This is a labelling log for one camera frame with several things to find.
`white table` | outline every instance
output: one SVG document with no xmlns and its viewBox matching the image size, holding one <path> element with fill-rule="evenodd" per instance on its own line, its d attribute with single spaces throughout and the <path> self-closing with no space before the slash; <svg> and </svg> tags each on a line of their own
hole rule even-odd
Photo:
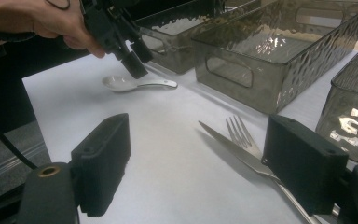
<svg viewBox="0 0 358 224">
<path fill-rule="evenodd" d="M 280 115 L 314 130 L 330 80 L 347 56 Z M 103 120 L 129 113 L 131 157 L 107 213 L 81 223 L 304 223 L 273 182 L 244 166 L 199 125 L 228 136 L 225 118 L 245 121 L 262 150 L 268 116 L 200 84 L 195 71 L 178 76 L 148 65 L 149 75 L 178 82 L 176 90 L 114 93 L 106 76 L 130 75 L 112 55 L 87 56 L 23 80 L 53 161 L 70 152 Z"/>
</svg>

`black wristband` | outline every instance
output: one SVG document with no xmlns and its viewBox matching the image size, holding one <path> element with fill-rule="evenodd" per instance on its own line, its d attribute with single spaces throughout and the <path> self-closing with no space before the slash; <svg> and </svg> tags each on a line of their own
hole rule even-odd
<svg viewBox="0 0 358 224">
<path fill-rule="evenodd" d="M 25 32 L 17 34 L 0 32 L 0 40 L 6 42 L 21 42 L 24 40 L 31 39 L 34 36 L 36 36 L 34 32 Z"/>
</svg>

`fork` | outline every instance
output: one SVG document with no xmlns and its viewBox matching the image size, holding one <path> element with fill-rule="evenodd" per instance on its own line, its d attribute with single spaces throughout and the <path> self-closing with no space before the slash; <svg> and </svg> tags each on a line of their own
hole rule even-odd
<svg viewBox="0 0 358 224">
<path fill-rule="evenodd" d="M 253 140 L 252 136 L 249 134 L 242 119 L 239 116 L 229 118 L 226 119 L 226 124 L 231 137 L 231 141 L 261 160 L 263 154 Z M 292 204 L 303 216 L 303 218 L 308 221 L 309 224 L 321 224 L 321 222 L 315 216 L 309 216 L 307 214 L 304 208 L 296 200 L 295 196 L 293 196 L 293 194 L 284 185 L 282 185 L 281 182 L 277 180 L 274 180 L 274 182 L 278 185 L 278 187 L 282 190 L 282 192 L 286 195 L 290 202 L 292 202 Z"/>
</svg>

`spoon bowl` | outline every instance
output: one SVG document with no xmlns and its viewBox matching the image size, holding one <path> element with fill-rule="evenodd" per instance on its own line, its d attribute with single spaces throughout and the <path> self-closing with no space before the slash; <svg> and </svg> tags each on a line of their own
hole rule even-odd
<svg viewBox="0 0 358 224">
<path fill-rule="evenodd" d="M 126 77 L 104 77 L 103 84 L 111 91 L 132 91 L 137 88 L 147 87 L 147 86 L 162 86 L 177 88 L 178 84 L 174 81 L 166 79 L 154 79 L 154 80 L 137 80 L 129 79 Z"/>
</svg>

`gray floor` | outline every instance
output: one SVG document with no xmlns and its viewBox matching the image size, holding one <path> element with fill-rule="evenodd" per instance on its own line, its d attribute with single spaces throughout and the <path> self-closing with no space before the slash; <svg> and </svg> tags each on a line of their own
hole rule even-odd
<svg viewBox="0 0 358 224">
<path fill-rule="evenodd" d="M 35 165 L 50 162 L 46 145 L 37 122 L 24 125 L 5 136 Z M 19 161 L 0 142 L 0 195 L 25 182 L 31 169 Z"/>
</svg>

